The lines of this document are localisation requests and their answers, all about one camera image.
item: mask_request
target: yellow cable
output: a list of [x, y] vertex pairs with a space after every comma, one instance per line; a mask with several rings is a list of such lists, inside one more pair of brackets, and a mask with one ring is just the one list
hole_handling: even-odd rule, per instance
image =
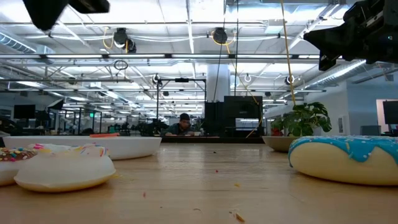
[[226, 46], [226, 51], [228, 52], [228, 54], [230, 54], [231, 52], [229, 52], [229, 47], [228, 47], [228, 45], [225, 45]]
[[285, 32], [285, 46], [286, 46], [287, 66], [289, 68], [290, 91], [292, 93], [293, 105], [295, 106], [296, 105], [296, 99], [294, 97], [293, 76], [292, 76], [292, 70], [290, 68], [289, 47], [287, 45], [287, 32], [286, 32], [284, 0], [280, 0], [280, 5], [282, 6], [282, 17], [284, 19], [283, 23], [284, 23], [284, 32]]
[[106, 37], [106, 31], [108, 30], [107, 27], [105, 27], [105, 31], [104, 31], [104, 39], [102, 40], [102, 43], [104, 44], [104, 47], [106, 47], [107, 49], [111, 49], [113, 47], [113, 35], [112, 35], [112, 43], [111, 46], [109, 47], [108, 45], [106, 45], [105, 43], [105, 37]]
[[[231, 59], [231, 62], [232, 62], [233, 67], [234, 67], [235, 70], [236, 70], [235, 64], [234, 64], [234, 62], [232, 61], [232, 59]], [[259, 102], [258, 102], [258, 101], [256, 100], [256, 98], [253, 96], [253, 94], [251, 93], [251, 91], [249, 91], [249, 89], [247, 88], [247, 86], [243, 83], [242, 78], [241, 78], [240, 76], [238, 76], [238, 78], [239, 78], [239, 80], [241, 81], [241, 83], [242, 83], [242, 85], [244, 86], [244, 88], [246, 89], [246, 91], [248, 91], [248, 92], [250, 93], [251, 97], [253, 97], [254, 102], [256, 102], [256, 104], [259, 105]], [[259, 125], [262, 124], [262, 117], [263, 117], [263, 115], [261, 114], [261, 118], [260, 118]], [[253, 130], [251, 130], [251, 132], [246, 136], [246, 138], [248, 138], [256, 129], [257, 129], [257, 128], [254, 128]]]

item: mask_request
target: white frosted donut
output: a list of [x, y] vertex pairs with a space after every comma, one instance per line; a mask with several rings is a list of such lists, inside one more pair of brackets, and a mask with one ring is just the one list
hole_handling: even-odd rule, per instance
[[14, 184], [14, 177], [25, 162], [37, 153], [23, 148], [0, 148], [0, 186]]
[[397, 138], [304, 137], [292, 143], [290, 165], [322, 179], [367, 185], [398, 185]]
[[102, 184], [116, 172], [108, 150], [88, 144], [61, 150], [38, 149], [15, 176], [21, 187], [38, 192], [65, 192]]

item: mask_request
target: black cable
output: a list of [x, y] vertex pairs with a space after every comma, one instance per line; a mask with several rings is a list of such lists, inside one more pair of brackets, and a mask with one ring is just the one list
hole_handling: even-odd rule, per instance
[[238, 74], [238, 44], [239, 44], [239, 0], [236, 0], [236, 52], [235, 52], [234, 96], [236, 96], [236, 75]]
[[[224, 1], [224, 22], [223, 22], [223, 30], [225, 30], [225, 12], [226, 12], [226, 3]], [[213, 96], [213, 103], [216, 100], [216, 93], [217, 93], [217, 84], [218, 84], [218, 75], [220, 74], [220, 65], [221, 65], [221, 52], [223, 50], [223, 45], [220, 45], [220, 57], [218, 59], [218, 68], [217, 68], [217, 79], [216, 79], [216, 87], [214, 89], [214, 96]]]

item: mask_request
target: white column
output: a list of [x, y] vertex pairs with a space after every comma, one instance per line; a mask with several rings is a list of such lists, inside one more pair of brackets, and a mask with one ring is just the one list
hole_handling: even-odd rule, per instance
[[231, 91], [229, 88], [231, 83], [229, 76], [228, 65], [220, 65], [220, 68], [218, 68], [218, 64], [207, 65], [207, 102], [212, 103], [213, 100], [214, 103], [217, 101], [224, 102], [224, 96], [229, 96]]

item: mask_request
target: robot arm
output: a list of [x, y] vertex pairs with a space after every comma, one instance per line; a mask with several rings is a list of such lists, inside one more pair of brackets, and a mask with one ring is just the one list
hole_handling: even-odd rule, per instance
[[320, 50], [321, 71], [334, 66], [339, 57], [347, 61], [366, 59], [366, 63], [398, 62], [398, 1], [356, 2], [343, 20], [345, 23], [339, 27], [304, 35]]

